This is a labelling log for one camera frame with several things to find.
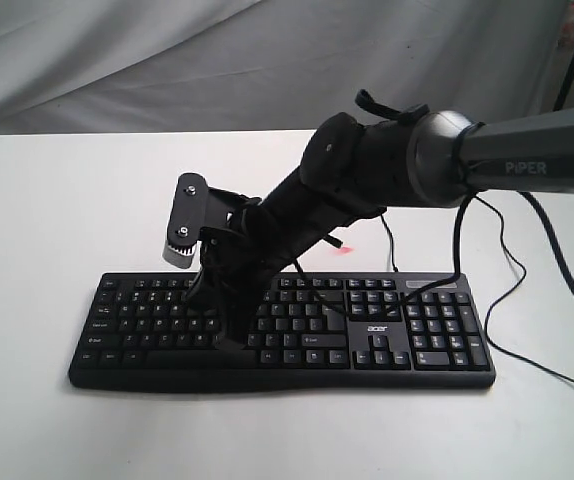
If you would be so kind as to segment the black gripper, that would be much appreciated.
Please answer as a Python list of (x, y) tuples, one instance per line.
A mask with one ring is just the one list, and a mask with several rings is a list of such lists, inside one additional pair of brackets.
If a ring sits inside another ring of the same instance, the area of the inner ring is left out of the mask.
[(183, 248), (201, 244), (183, 311), (217, 311), (215, 347), (242, 350), (265, 290), (287, 265), (287, 216), (279, 209), (183, 209), (181, 225), (188, 229)]

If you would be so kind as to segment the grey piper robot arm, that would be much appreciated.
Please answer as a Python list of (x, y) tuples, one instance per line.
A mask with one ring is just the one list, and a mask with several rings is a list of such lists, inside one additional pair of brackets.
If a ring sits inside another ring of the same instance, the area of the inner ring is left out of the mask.
[(168, 244), (182, 249), (187, 231), (200, 247), (187, 299), (220, 315), (218, 348), (243, 348), (272, 278), (339, 227), (389, 207), (460, 207), (484, 190), (574, 194), (574, 109), (485, 124), (424, 104), (396, 111), (366, 92), (356, 101), (379, 122), (332, 116), (264, 198), (179, 179)]

